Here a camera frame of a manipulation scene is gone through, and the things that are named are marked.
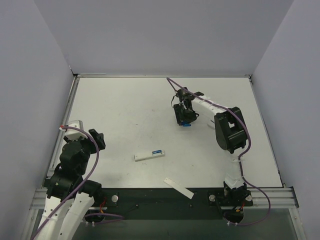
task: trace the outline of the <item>metal frame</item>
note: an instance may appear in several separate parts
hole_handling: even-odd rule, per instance
[[[249,190],[251,191],[253,206],[248,208],[267,209],[269,207],[266,197],[260,191],[255,188],[249,188]],[[263,190],[270,198],[271,208],[273,209],[296,209],[298,206],[293,188],[263,188]],[[43,210],[45,208],[46,192],[46,188],[39,188],[35,191],[30,206],[31,210]]]
[[[130,77],[130,78],[155,78],[155,77],[167,77],[167,76],[162,76],[162,75],[137,75],[137,76],[132,76],[132,75],[107,75],[107,74],[78,74],[73,78],[73,84],[70,89],[66,109],[63,115],[63,120],[61,124],[66,124],[69,120],[69,116],[72,110],[72,105],[74,103],[75,95],[77,92],[77,88],[79,85],[80,78],[125,78],[125,77]],[[223,77],[223,78],[250,78],[250,75],[239,75],[239,76],[215,76],[216,78],[218,77]],[[56,161],[58,159],[58,154],[59,154],[59,149],[63,143],[63,135],[62,132],[59,132],[52,158],[50,160],[50,165],[47,171],[47,176],[51,177],[54,171],[54,166],[56,164]],[[250,189],[251,194],[252,194],[252,200],[254,205],[248,208],[253,208],[253,209],[267,209],[268,208],[268,202],[264,195],[260,193],[256,189]],[[271,208],[277,208],[277,209],[288,209],[291,219],[292,219],[292,224],[295,229],[295,233],[297,235],[297,238],[299,240],[306,240],[306,235],[304,233],[302,221],[300,219],[300,215],[298,212],[298,202],[296,199],[296,195],[294,193],[293,188],[281,188],[281,187],[275,187],[275,188],[264,188],[263,189],[266,194],[269,196],[270,201],[271,201]],[[24,225],[24,230],[22,232],[21,239],[22,240],[29,240],[33,229],[36,224],[36,219],[38,216],[38,213],[40,210],[44,209],[45,206],[45,199],[46,199],[46,189],[45,188],[39,188],[35,190],[34,197],[32,199],[32,203],[30,206],[30,210],[27,216],[27,220]],[[97,207],[91,207],[90,210],[97,210]]]
[[[113,74],[107,74],[107,73],[82,73],[78,74],[78,78],[249,78],[250,74],[244,74],[244,75],[203,75],[203,76],[193,76],[193,75],[146,75],[146,74],[137,74],[137,75],[113,75]]]
[[[64,111],[63,119],[62,119],[62,122],[61,122],[62,125],[65,125],[69,120],[71,109],[72,109],[72,105],[73,105],[74,100],[75,100],[75,95],[76,95],[76,92],[77,92],[79,80],[80,79],[77,76],[74,76],[73,83],[72,83],[72,86],[71,86],[71,89],[70,89],[70,92],[69,92],[68,101],[67,101],[66,108],[65,108],[65,111]],[[48,169],[48,175],[49,176],[52,176],[52,174],[53,174],[52,170],[53,170],[53,167],[56,164],[56,160],[58,159],[59,149],[60,149],[62,143],[63,143],[63,133],[62,133],[62,131],[59,131],[57,139],[56,139],[56,142],[55,142],[55,146],[54,146],[54,149],[53,149],[53,153],[52,153],[52,157],[51,157],[51,160],[50,160],[50,164],[49,164],[49,169]],[[29,209],[29,213],[27,215],[27,219],[25,221],[23,232],[22,232],[22,236],[21,236],[22,240],[29,240],[31,238],[33,229],[34,229],[35,224],[36,224],[36,219],[37,219],[37,216],[38,216],[38,212],[39,212],[38,209],[32,209],[32,208]]]

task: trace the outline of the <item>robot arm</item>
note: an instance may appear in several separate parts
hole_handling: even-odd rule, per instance
[[[81,121],[69,123],[70,127],[83,130]],[[95,140],[98,150],[104,150],[103,133],[97,133],[94,129],[89,130]],[[53,210],[61,204],[83,181],[87,164],[91,154],[97,152],[97,148],[84,134],[68,129],[64,135],[67,142],[62,147],[60,164],[55,168],[51,178],[46,179],[44,186],[47,187],[44,212],[40,225],[47,221],[34,239],[37,240],[71,240],[81,220],[88,209],[95,203],[101,203],[104,199],[102,185],[98,182],[86,180],[54,214]]]
[[[212,104],[214,102],[202,92],[196,92],[195,95],[201,96],[203,100],[194,97],[182,88],[177,91],[176,96],[179,98],[179,103],[173,105],[177,123],[181,126],[189,126],[190,123],[197,119],[199,114],[202,114],[208,118],[208,126],[215,129],[217,143],[223,150],[227,150],[233,154],[236,149],[244,148],[247,136],[237,120],[228,111],[213,106]],[[230,108],[230,110],[244,122],[242,113],[238,107]],[[243,189],[246,191],[246,185],[241,176],[239,161],[233,159],[231,155],[226,165],[224,184],[228,186],[230,190],[239,189],[242,191]]]

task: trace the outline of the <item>cable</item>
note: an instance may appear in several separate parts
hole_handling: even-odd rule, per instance
[[[106,201],[107,201],[107,198],[104,197],[103,202],[100,204],[100,213],[102,214],[104,214],[104,211],[102,211],[102,208],[106,205]]]
[[[172,107],[173,109],[174,109],[174,107],[172,106],[172,102],[174,101],[174,99],[175,99],[176,96],[177,96],[177,94],[172,97],[171,103],[170,103],[170,105],[171,105],[171,107]]]
[[[101,222],[95,222],[95,225],[100,225],[100,224],[109,224],[109,223],[113,223],[113,222],[118,222],[118,221],[122,221],[125,219],[124,216],[121,215],[117,215],[117,214],[111,214],[111,213],[90,213],[84,216],[84,218],[86,217],[92,217],[92,216],[105,216],[105,217],[116,217],[118,219],[112,219],[112,220],[106,220],[106,221],[101,221]]]
[[[250,137],[250,134],[248,132],[248,129],[247,129],[247,126],[245,125],[245,123],[243,121],[241,121],[241,119],[233,112],[231,111],[229,108],[225,107],[225,106],[222,106],[222,105],[219,105],[219,104],[216,104],[216,103],[212,103],[211,101],[207,100],[207,99],[204,99],[196,94],[194,94],[193,92],[189,91],[188,89],[186,89],[185,87],[182,87],[181,85],[179,85],[178,83],[176,83],[175,81],[173,81],[171,78],[167,77],[166,80],[170,83],[170,85],[173,87],[173,84],[175,84],[176,86],[178,86],[179,88],[183,89],[184,91],[186,91],[187,93],[191,94],[192,96],[194,96],[195,98],[198,98],[200,99],[201,101],[204,101],[206,103],[209,103],[211,104],[212,106],[215,106],[217,108],[220,108],[220,109],[223,109],[223,110],[226,110],[228,111],[232,116],[234,116],[234,118],[240,123],[240,125],[243,127],[243,130],[248,138],[248,147],[246,148],[246,150],[244,150],[243,152],[241,152],[238,156],[238,160],[239,160],[239,166],[240,166],[240,172],[241,172],[241,176],[242,176],[242,179],[243,181],[248,184],[249,186],[251,186],[252,188],[254,189],[257,189],[258,191],[260,191],[267,199],[268,201],[268,211],[266,213],[266,215],[261,218],[260,220],[257,220],[257,221],[254,221],[254,222],[250,222],[250,223],[234,223],[234,222],[230,222],[232,225],[237,225],[237,226],[250,226],[250,225],[253,225],[253,224],[257,224],[257,223],[260,223],[262,222],[263,220],[265,220],[269,215],[270,215],[270,211],[271,211],[271,202],[270,202],[270,198],[268,197],[268,195],[259,187],[251,184],[250,182],[248,182],[246,180],[246,178],[244,177],[244,170],[243,170],[243,166],[242,166],[242,163],[241,163],[241,157],[246,154],[250,148],[251,148],[251,137]]]
[[[241,210],[244,209],[244,206],[245,206],[245,202],[243,201],[241,207],[240,207],[239,209],[235,210],[235,211],[236,211],[237,213],[240,212]]]
[[[94,165],[91,169],[91,171],[88,173],[88,175],[83,179],[83,181],[68,195],[66,196],[66,198],[64,200],[62,200],[60,202],[60,204],[58,206],[56,206],[56,208],[49,214],[49,216],[44,220],[44,222],[39,226],[39,228],[36,230],[36,232],[34,233],[34,235],[31,237],[30,240],[34,240],[35,237],[38,235],[38,233],[41,231],[41,229],[44,228],[44,226],[48,223],[49,219],[55,214],[55,212],[63,205],[65,204],[65,202],[67,200],[69,200],[75,193],[78,192],[78,190],[83,186],[83,184],[85,184],[85,182],[88,180],[88,178],[92,175],[92,173],[94,172],[97,164],[98,164],[98,160],[99,160],[99,147],[98,144],[96,143],[96,141],[94,140],[94,138],[87,132],[77,128],[77,127],[73,127],[73,126],[61,126],[61,129],[63,130],[68,130],[68,129],[72,129],[72,130],[76,130],[80,133],[83,133],[84,135],[86,135],[88,137],[88,139],[91,140],[91,142],[93,142],[94,146],[95,146],[95,150],[96,150],[96,157],[95,157],[95,162]]]
[[[172,85],[172,83],[170,81],[172,81],[169,77],[166,78],[166,80],[168,81],[168,83],[171,85],[171,87],[173,88],[173,90],[175,92],[177,92],[177,90],[175,89],[175,87]]]

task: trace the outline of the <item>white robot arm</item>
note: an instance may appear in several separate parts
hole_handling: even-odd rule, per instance
[[[45,199],[41,225],[61,202],[60,198],[51,196]],[[87,193],[77,193],[75,199],[67,200],[49,219],[46,225],[35,237],[37,240],[71,240],[95,200]]]
[[[223,150],[231,154],[238,148],[244,148],[246,145],[247,135],[239,122],[225,109],[217,107],[218,104],[210,100],[202,92],[196,92],[194,95],[188,93],[183,88],[176,91],[179,103],[173,105],[177,123],[181,126],[189,126],[195,121],[199,114],[208,118],[208,126],[215,129],[216,140]],[[243,116],[238,107],[229,108],[243,122]],[[224,183],[231,189],[246,188],[242,178],[239,161],[233,159],[226,163],[226,175]]]
[[[202,99],[208,100],[209,102],[214,103],[205,95],[201,96]],[[209,121],[207,125],[215,129],[215,116],[218,113],[224,113],[225,111],[221,108],[218,108],[216,106],[213,106],[212,104],[200,100],[199,98],[195,98],[192,102],[192,108],[196,113],[200,113],[204,116],[206,116]],[[231,158],[229,161],[226,162],[226,172],[225,172],[225,184],[230,188],[239,188],[242,187],[245,183],[241,176],[240,166],[239,166],[239,160],[237,158],[233,158],[231,155]]]

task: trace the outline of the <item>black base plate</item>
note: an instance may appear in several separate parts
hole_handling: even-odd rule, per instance
[[[107,213],[118,214],[127,220],[218,220],[222,218],[220,207],[228,204],[220,200],[224,188],[188,188],[194,193],[189,199],[173,188],[103,188],[107,197]],[[118,196],[112,202],[113,195]]]

